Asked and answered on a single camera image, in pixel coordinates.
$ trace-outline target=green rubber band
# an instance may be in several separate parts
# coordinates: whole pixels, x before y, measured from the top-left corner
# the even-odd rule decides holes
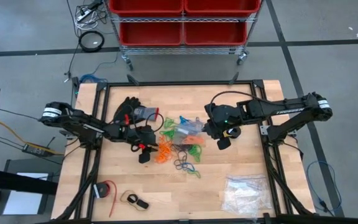
[[[202,150],[201,146],[193,145],[189,150],[189,154],[194,157],[194,160],[196,162],[200,162],[201,161],[201,152],[202,151],[203,150]]]
[[[175,128],[173,128],[172,130],[169,130],[169,131],[160,131],[160,134],[165,135],[167,137],[167,139],[172,140],[173,135],[175,134]]]
[[[175,120],[171,119],[171,118],[165,118],[165,122],[164,122],[164,128],[171,128],[172,126],[176,125],[175,124]]]

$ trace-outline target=wooden table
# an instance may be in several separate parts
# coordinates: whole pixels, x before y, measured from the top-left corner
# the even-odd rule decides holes
[[[267,98],[270,101],[283,99],[280,82],[277,80],[264,81]],[[112,116],[124,98],[127,96],[138,97],[144,106],[159,107],[164,117],[174,118],[179,122],[182,115],[188,119],[199,117],[206,121],[207,114],[204,105],[211,98],[226,90],[237,90],[250,93],[249,85],[190,85],[190,86],[122,86],[110,89],[108,112],[106,121],[112,120]],[[78,94],[76,108],[91,114],[93,109],[96,84],[82,84]],[[99,101],[98,118],[101,116],[104,93]],[[250,98],[238,94],[226,94],[216,98],[215,103],[236,105],[238,101]],[[274,124],[285,122],[288,115],[273,117]],[[152,124],[156,129],[160,120]],[[240,216],[221,210],[224,188],[227,175],[267,175],[264,156],[257,125],[241,126],[242,134],[232,140],[231,147],[219,150],[216,141],[203,133],[206,147],[203,148],[201,162],[197,164],[191,156],[190,162],[194,163],[200,172],[201,178],[187,174],[182,170],[176,170],[173,160],[164,164],[156,164],[153,159],[146,164],[139,164],[139,153],[131,152],[130,145],[125,143],[103,140],[101,162],[99,166],[98,182],[112,180],[117,184],[117,202],[113,215],[109,218],[112,197],[96,199],[94,201],[92,221],[111,220],[179,220],[179,219],[212,219],[212,218],[240,218]],[[296,146],[292,138],[286,138],[285,142]],[[72,151],[77,144],[67,147],[66,154]],[[298,200],[310,211],[314,211],[313,201],[306,181],[305,172],[299,152],[286,145],[279,147],[285,177],[289,188]],[[71,202],[78,190],[81,168],[83,165],[85,150],[79,149],[70,154],[64,161],[52,218],[59,216],[65,207]],[[282,192],[277,186],[280,206],[282,211],[284,203]],[[126,190],[135,191],[150,208],[146,212],[138,212],[134,207],[119,201],[119,197]],[[88,195],[84,196],[83,211],[88,203]],[[269,212],[275,216],[274,210],[261,210],[262,214]]]

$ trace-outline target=plastic bag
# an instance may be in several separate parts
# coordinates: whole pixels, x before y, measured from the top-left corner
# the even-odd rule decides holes
[[[226,177],[222,210],[245,215],[256,222],[259,210],[271,208],[270,191],[264,175]]]
[[[205,140],[200,135],[201,129],[194,123],[178,124],[175,127],[175,134],[173,135],[174,144],[197,144],[205,145]]]

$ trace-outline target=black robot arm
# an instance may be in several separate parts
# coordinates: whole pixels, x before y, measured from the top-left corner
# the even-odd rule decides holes
[[[213,139],[219,139],[220,149],[230,146],[230,140],[225,134],[228,130],[242,125],[257,124],[271,116],[299,113],[281,125],[267,128],[269,142],[280,144],[288,133],[302,128],[311,121],[327,121],[333,115],[327,100],[317,93],[273,102],[254,98],[238,102],[236,107],[210,103],[204,108],[209,116],[204,131]]]
[[[155,134],[149,125],[130,128],[129,123],[122,124],[125,122],[105,123],[82,110],[72,108],[68,103],[48,103],[39,121],[46,126],[63,128],[77,136],[82,147],[96,149],[101,136],[112,142],[129,143],[134,152],[142,149],[140,163],[148,162],[150,152],[154,151],[150,146],[157,146]]]

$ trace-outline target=gray floor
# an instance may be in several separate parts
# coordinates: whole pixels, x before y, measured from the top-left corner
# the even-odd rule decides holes
[[[82,1],[70,0],[73,6]],[[273,0],[287,41],[358,39],[358,0]],[[111,32],[109,26],[99,26]],[[107,47],[117,46],[113,35]],[[275,42],[276,31],[267,7],[262,9],[251,42]],[[65,1],[0,0],[0,52],[18,50],[73,49],[76,37]],[[236,66],[233,55],[133,56],[132,75],[139,81],[228,80],[237,71],[240,79],[280,80],[287,98],[296,97],[294,84],[281,47],[249,47],[245,64]],[[290,53],[305,93],[317,91],[330,102],[334,116],[316,123],[327,161],[336,170],[342,207],[347,217],[358,217],[358,44],[290,47]],[[97,64],[113,61],[116,53],[76,55],[72,73],[81,76]],[[124,82],[125,63],[104,65],[97,76],[110,82]],[[0,108],[40,116],[46,103],[69,101],[71,85],[63,83],[71,54],[0,57]],[[63,151],[65,140],[55,128],[36,121],[0,112],[0,119],[26,140],[47,144]],[[13,139],[2,127],[0,135]],[[299,146],[305,152],[305,167],[316,160],[307,128],[299,132]],[[32,156],[0,144],[0,170],[7,159]],[[312,168],[312,183],[320,197],[328,199],[318,167]],[[34,223],[45,215],[23,218],[2,217],[0,223]]]

